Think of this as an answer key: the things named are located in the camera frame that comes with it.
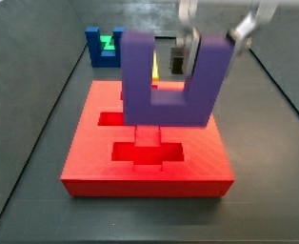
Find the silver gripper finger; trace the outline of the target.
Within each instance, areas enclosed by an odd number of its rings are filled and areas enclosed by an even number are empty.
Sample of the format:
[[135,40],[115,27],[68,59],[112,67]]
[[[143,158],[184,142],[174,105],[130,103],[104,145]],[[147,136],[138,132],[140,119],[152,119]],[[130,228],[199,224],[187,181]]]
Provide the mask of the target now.
[[230,29],[228,38],[234,42],[234,53],[227,75],[231,73],[236,56],[252,45],[252,36],[256,30],[271,22],[278,6],[279,0],[255,0],[242,22],[234,29]]
[[183,48],[183,73],[192,75],[199,44],[202,40],[198,28],[194,26],[199,0],[179,0],[178,18],[182,24],[180,34],[176,38],[176,45]]

